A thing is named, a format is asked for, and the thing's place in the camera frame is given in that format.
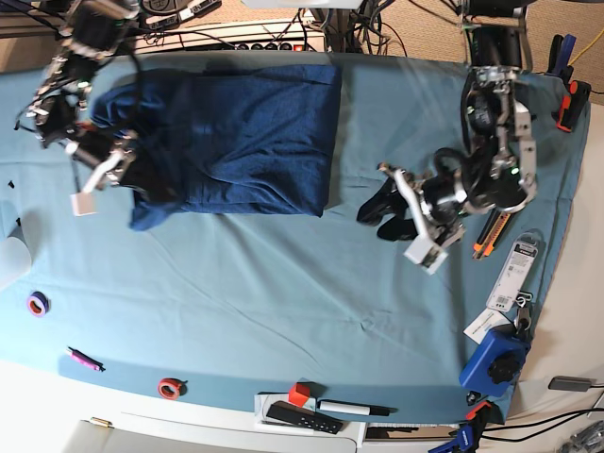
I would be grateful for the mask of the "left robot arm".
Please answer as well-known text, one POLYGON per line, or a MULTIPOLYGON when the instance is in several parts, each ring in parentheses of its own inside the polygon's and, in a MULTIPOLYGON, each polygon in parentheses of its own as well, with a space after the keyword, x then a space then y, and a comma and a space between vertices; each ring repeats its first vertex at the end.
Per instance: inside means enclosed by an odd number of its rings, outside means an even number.
POLYGON ((433 174, 381 163, 387 177, 360 208, 359 223, 385 241, 407 243, 405 257, 434 274, 465 232, 463 219, 491 210, 512 214, 537 193, 536 142, 529 109, 515 95, 532 69, 527 1, 457 1, 467 41, 461 92, 462 150, 433 154, 433 174))

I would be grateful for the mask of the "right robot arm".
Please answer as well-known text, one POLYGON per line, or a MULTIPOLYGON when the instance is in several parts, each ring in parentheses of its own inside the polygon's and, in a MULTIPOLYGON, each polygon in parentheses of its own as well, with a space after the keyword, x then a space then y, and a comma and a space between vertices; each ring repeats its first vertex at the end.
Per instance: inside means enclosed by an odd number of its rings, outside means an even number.
POLYGON ((58 143, 73 164, 90 169, 88 180, 76 183, 71 196, 76 216, 94 214, 93 193, 107 185, 129 188, 148 203, 167 203, 175 198, 151 159, 136 149, 139 137, 132 126, 143 100, 143 69, 125 39, 139 13, 137 1, 75 1, 59 30, 60 49, 22 111, 33 119, 30 131, 43 147, 58 143), (120 51, 125 51, 135 66, 130 111, 110 126, 81 120, 94 78, 120 51))

